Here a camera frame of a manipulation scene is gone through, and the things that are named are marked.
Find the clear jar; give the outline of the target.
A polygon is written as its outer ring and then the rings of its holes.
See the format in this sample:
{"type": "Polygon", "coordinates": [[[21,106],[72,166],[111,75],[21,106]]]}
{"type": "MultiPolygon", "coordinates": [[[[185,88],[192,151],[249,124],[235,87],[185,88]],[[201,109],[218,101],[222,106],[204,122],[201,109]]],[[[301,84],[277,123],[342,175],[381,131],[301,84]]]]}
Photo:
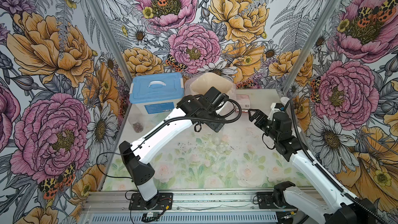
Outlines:
{"type": "Polygon", "coordinates": [[[142,115],[132,114],[127,120],[136,133],[141,133],[144,130],[142,115]]]}

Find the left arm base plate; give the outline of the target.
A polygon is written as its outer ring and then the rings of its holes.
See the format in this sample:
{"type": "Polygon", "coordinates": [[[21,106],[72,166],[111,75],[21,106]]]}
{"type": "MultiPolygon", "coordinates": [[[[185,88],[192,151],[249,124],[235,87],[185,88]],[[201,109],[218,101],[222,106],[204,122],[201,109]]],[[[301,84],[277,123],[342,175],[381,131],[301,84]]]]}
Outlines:
{"type": "Polygon", "coordinates": [[[146,211],[146,210],[168,210],[172,208],[173,196],[171,192],[159,192],[151,200],[145,201],[140,193],[134,193],[130,199],[129,210],[146,211]]]}

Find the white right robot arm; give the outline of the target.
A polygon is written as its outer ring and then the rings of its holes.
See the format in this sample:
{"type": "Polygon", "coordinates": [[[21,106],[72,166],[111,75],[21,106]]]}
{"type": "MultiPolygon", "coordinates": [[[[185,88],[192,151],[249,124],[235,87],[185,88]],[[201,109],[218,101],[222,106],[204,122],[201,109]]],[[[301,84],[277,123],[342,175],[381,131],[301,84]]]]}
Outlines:
{"type": "Polygon", "coordinates": [[[322,197],[315,199],[290,181],[274,186],[272,194],[258,194],[260,207],[294,206],[319,224],[382,223],[375,205],[359,199],[338,182],[302,143],[295,121],[285,111],[275,109],[272,116],[250,109],[249,120],[270,137],[276,151],[298,169],[322,197]]]}

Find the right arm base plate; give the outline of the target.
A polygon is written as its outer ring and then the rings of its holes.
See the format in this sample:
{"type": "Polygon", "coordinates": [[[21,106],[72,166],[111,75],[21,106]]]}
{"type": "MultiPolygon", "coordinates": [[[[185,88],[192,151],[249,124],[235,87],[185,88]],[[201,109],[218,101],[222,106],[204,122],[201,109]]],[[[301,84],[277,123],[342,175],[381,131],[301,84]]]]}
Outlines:
{"type": "Polygon", "coordinates": [[[287,211],[288,209],[295,209],[295,206],[283,203],[281,206],[274,202],[271,192],[257,192],[254,197],[254,204],[258,205],[259,209],[277,209],[278,211],[287,211]]]}

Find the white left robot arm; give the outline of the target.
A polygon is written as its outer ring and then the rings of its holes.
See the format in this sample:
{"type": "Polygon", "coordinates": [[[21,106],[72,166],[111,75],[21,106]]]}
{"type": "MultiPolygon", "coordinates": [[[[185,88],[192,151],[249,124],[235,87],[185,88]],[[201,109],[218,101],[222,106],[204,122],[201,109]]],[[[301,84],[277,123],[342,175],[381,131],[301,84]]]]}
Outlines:
{"type": "Polygon", "coordinates": [[[235,100],[211,87],[205,94],[184,96],[160,124],[140,139],[122,142],[120,155],[144,208],[152,209],[159,201],[150,162],[166,144],[189,127],[200,132],[205,124],[219,132],[225,124],[238,121],[241,114],[241,106],[235,100]]]}

